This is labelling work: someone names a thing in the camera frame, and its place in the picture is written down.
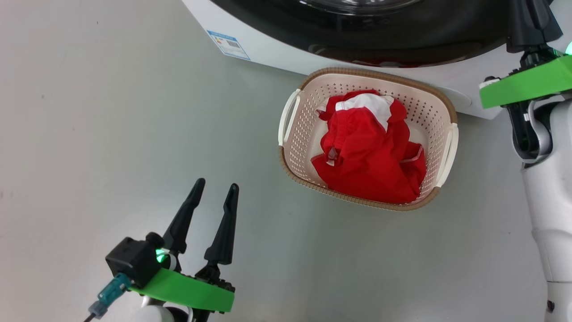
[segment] beige laundry basket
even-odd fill
[[[423,145],[427,175],[413,202],[393,205],[356,198],[330,190],[318,176],[311,158],[322,153],[320,139],[327,125],[315,111],[331,96],[363,89],[391,95],[407,108],[410,141]],[[408,211],[423,207],[436,195],[455,159],[459,141],[457,115],[450,100],[437,89],[393,75],[347,68],[325,68],[308,76],[288,99],[278,131],[280,161],[296,182],[321,193],[361,205]]]

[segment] red clothing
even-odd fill
[[[328,188],[378,202],[414,201],[426,165],[423,147],[409,142],[406,117],[400,102],[373,89],[331,97],[320,114],[328,122],[324,153],[312,158]]]

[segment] white fabric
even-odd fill
[[[320,116],[321,112],[325,112],[325,107],[328,104],[328,100],[329,98],[327,98],[325,101],[323,101],[320,105],[318,105],[318,107],[316,108],[316,110],[314,111],[314,113],[316,114],[316,116]]]
[[[391,117],[390,106],[394,98],[375,94],[360,94],[347,101],[336,103],[337,111],[347,111],[352,108],[367,108],[374,115],[381,126],[387,130],[387,120]]]
[[[417,161],[419,159],[419,157],[421,157],[421,152],[423,152],[423,146],[420,144],[419,145],[419,151],[417,151],[417,155],[414,156],[411,159],[405,159],[405,160],[401,160],[399,163],[406,163],[406,162],[413,162],[413,161]]]

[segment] green bracket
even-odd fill
[[[507,105],[572,89],[572,56],[508,76],[480,90],[483,108]]]
[[[235,300],[235,294],[229,290],[164,268],[159,270],[144,289],[130,290],[160,301],[216,312],[230,312]]]

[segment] washing machine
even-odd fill
[[[428,83],[460,113],[492,119],[479,84],[519,67],[506,52],[509,0],[183,0],[228,56],[310,74],[364,68]],[[572,1],[551,8],[572,40]]]

